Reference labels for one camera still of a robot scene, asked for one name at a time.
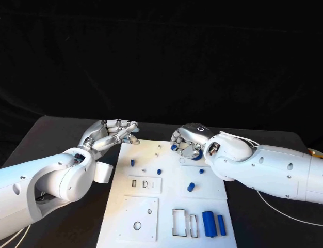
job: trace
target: rectangular hole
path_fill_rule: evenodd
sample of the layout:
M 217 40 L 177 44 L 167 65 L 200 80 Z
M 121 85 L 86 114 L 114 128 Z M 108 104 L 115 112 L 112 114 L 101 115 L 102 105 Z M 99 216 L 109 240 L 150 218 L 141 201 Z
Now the rectangular hole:
M 196 215 L 190 214 L 190 236 L 197 238 Z
M 173 236 L 186 237 L 186 211 L 173 209 Z

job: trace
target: black curtain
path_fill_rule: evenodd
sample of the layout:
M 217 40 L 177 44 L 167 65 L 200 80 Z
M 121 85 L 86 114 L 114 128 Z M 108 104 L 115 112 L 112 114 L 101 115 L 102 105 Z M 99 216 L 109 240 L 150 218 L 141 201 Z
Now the black curtain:
M 318 12 L 0 2 L 0 166 L 42 115 L 282 130 L 323 151 Z

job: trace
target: robotic hand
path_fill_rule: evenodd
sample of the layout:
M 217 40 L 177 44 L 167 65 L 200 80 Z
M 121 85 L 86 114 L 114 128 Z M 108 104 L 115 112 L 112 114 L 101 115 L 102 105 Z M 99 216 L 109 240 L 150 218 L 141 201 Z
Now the robotic hand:
M 137 122 L 98 121 L 78 147 L 62 154 L 0 169 L 0 239 L 78 201 L 92 181 L 108 183 L 112 166 L 96 162 L 114 144 L 138 144 Z M 34 189 L 46 194 L 36 197 Z
M 323 204 L 323 159 L 225 132 L 212 135 L 197 123 L 174 131 L 171 150 L 189 159 L 200 159 L 203 154 L 222 180 L 238 180 L 272 196 Z

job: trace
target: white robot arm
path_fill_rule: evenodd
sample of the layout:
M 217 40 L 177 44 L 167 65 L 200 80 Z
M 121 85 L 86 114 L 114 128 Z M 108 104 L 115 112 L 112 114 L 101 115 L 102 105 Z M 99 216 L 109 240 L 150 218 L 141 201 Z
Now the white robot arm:
M 129 134 L 137 131 L 134 121 L 98 121 L 86 129 L 76 148 L 0 169 L 0 239 L 78 201 L 92 181 L 108 183 L 112 166 L 96 159 L 114 144 L 138 144 Z M 34 188 L 46 192 L 42 197 L 34 196 Z
M 212 135 L 197 123 L 176 130 L 171 150 L 190 159 L 203 154 L 222 180 L 238 180 L 276 197 L 323 204 L 323 159 L 282 147 L 258 145 L 225 132 Z

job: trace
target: black table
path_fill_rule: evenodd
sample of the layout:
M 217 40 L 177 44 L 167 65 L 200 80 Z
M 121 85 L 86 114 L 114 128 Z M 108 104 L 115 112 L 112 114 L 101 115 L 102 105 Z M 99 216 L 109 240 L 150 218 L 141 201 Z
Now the black table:
M 4 166 L 62 153 L 78 145 L 85 129 L 95 120 L 42 117 Z M 168 141 L 177 125 L 140 123 L 138 139 Z M 305 145 L 297 134 L 281 131 L 259 131 L 227 128 L 210 128 L 233 135 L 251 138 L 259 144 L 281 146 L 307 152 Z M 99 161 L 115 166 L 119 145 L 115 145 Z M 55 210 L 30 227 L 23 247 L 91 247 L 95 248 L 104 219 L 111 181 L 108 184 L 92 183 L 83 198 Z M 238 248 L 242 247 L 323 247 L 323 227 L 300 223 L 278 214 L 262 202 L 256 191 L 239 182 L 225 182 L 227 207 Z M 285 214 L 323 224 L 323 206 L 263 194 L 263 198 Z M 14 247 L 20 238 L 5 246 Z

